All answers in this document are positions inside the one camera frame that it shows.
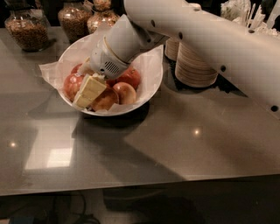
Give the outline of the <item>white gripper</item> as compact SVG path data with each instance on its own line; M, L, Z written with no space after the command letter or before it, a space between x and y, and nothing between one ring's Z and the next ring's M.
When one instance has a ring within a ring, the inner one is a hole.
M87 108L107 88L104 76L114 80L128 67L129 64L121 61L110 49L106 39L101 38L89 59L86 59L77 70L78 75L86 74L86 76L74 97L73 106L77 109Z

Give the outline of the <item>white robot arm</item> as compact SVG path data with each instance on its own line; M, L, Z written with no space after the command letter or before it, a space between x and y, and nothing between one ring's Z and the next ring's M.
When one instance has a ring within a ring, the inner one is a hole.
M141 53L175 38L188 45L246 96L280 118L280 41L185 0L123 0L125 14L91 45L91 69L115 79Z

